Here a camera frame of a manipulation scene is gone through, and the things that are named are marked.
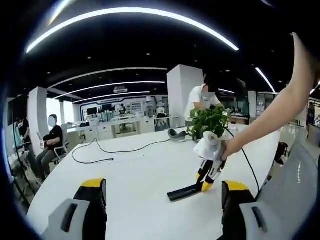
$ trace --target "white t-shirt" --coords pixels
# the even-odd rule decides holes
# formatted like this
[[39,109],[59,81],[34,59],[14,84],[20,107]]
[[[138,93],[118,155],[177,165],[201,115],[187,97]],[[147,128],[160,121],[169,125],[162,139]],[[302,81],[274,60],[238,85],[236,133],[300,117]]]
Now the white t-shirt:
[[192,91],[189,94],[188,103],[184,111],[184,118],[187,122],[192,122],[192,118],[190,117],[190,111],[195,108],[194,103],[202,103],[206,109],[209,109],[211,105],[217,105],[221,103],[216,95],[212,96],[210,100],[204,100],[202,97],[203,87],[204,85],[196,86],[192,89]]

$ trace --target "white pillar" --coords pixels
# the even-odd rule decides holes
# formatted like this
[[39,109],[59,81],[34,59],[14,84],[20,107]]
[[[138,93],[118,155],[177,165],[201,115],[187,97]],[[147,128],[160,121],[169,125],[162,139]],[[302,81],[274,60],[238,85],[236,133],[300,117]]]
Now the white pillar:
[[61,124],[66,124],[65,105],[63,101],[60,102],[60,114],[61,114]]
[[47,89],[36,87],[29,93],[27,111],[33,151],[35,155],[39,155],[43,150],[40,148],[40,140],[37,133],[40,133],[42,137],[49,133]]
[[73,115],[74,115],[74,122],[81,121],[81,113],[80,113],[80,105],[73,104]]
[[257,92],[248,91],[249,113],[251,118],[257,117]]
[[172,69],[167,77],[169,113],[179,117],[179,126],[185,126],[184,113],[191,90],[204,83],[202,69],[191,66],[178,65]]

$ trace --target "person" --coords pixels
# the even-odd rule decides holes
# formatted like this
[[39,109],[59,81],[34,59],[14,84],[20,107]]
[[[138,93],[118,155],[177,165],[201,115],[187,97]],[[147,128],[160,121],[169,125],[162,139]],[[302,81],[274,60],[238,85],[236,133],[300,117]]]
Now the person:
[[209,85],[202,84],[201,86],[194,87],[189,94],[188,103],[184,111],[186,126],[192,122],[192,118],[190,117],[191,110],[194,108],[199,108],[200,110],[209,109],[210,106],[224,108],[216,94],[209,92]]
[[121,115],[123,115],[123,114],[126,113],[126,111],[127,111],[127,110],[126,110],[124,104],[121,103],[119,113],[120,113]]
[[299,36],[295,32],[292,35],[294,64],[290,83],[257,120],[226,142],[223,161],[239,152],[244,145],[279,130],[306,107],[319,77],[320,63],[307,51]]
[[34,175],[39,177],[35,153],[30,139],[30,127],[28,120],[25,117],[18,117],[16,121],[16,128],[19,130],[24,150],[29,151],[28,155],[26,156],[26,160],[30,164]]
[[57,115],[52,114],[49,116],[48,125],[53,128],[48,135],[43,137],[45,149],[36,157],[42,181],[46,179],[46,175],[50,174],[49,164],[57,157],[54,149],[63,145],[63,132],[62,128],[57,125]]

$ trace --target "round white table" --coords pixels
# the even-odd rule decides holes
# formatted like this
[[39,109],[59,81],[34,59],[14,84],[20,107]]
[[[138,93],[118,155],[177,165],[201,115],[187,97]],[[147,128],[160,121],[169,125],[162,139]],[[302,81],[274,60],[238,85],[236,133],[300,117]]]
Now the round white table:
[[[246,125],[237,125],[241,131]],[[279,142],[274,132],[244,147],[259,185],[271,169]],[[99,142],[104,150],[129,151],[167,140],[167,131],[116,138]],[[96,143],[69,153],[37,192],[27,219],[39,233],[48,226],[48,216],[65,200],[72,199],[80,185],[89,179],[106,179],[108,240],[194,240],[217,239],[222,235],[221,181],[244,183],[255,196],[257,185],[242,152],[228,158],[227,164],[207,192],[177,202],[167,193],[195,184],[200,158],[190,137],[185,142],[168,141],[130,153],[108,154]]]

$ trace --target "black t-shirt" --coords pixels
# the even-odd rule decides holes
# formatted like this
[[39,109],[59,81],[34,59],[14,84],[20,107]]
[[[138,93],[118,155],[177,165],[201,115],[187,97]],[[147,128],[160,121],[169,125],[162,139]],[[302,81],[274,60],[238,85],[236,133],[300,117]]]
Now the black t-shirt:
[[126,108],[124,106],[121,106],[119,112],[120,112],[120,114],[125,114]]
[[[19,120],[16,125],[19,129],[20,136],[24,137],[29,127],[28,120],[26,118],[24,118],[23,120]],[[26,139],[24,140],[24,143],[29,143],[29,142],[31,142],[30,136],[27,136]]]
[[64,136],[63,136],[62,128],[58,125],[56,125],[54,128],[52,128],[50,133],[43,137],[43,140],[48,141],[48,140],[52,140],[52,139],[56,139],[56,138],[60,138],[60,142],[58,144],[54,144],[54,145],[47,145],[46,147],[48,150],[53,151],[54,148],[62,147],[62,145],[63,145]]

